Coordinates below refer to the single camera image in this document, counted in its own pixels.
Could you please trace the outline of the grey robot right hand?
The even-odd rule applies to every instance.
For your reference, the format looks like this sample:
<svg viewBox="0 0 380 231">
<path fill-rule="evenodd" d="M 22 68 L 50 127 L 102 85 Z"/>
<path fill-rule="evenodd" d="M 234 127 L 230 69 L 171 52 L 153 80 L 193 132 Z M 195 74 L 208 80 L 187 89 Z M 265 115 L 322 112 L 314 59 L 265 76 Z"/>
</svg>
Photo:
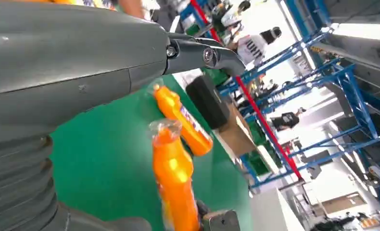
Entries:
<svg viewBox="0 0 380 231">
<path fill-rule="evenodd" d="M 197 200 L 200 231 L 240 231 L 235 210 L 211 210 L 203 201 Z"/>
</svg>

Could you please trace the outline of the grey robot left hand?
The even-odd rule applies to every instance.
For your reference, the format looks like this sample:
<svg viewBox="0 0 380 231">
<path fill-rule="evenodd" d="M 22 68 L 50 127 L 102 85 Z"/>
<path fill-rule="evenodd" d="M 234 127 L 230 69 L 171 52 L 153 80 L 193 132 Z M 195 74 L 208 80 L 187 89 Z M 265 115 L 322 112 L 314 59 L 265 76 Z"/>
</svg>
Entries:
<svg viewBox="0 0 380 231">
<path fill-rule="evenodd" d="M 149 231 L 58 202 L 50 134 L 154 79 L 245 66 L 217 42 L 104 8 L 0 0 L 0 231 Z"/>
</svg>

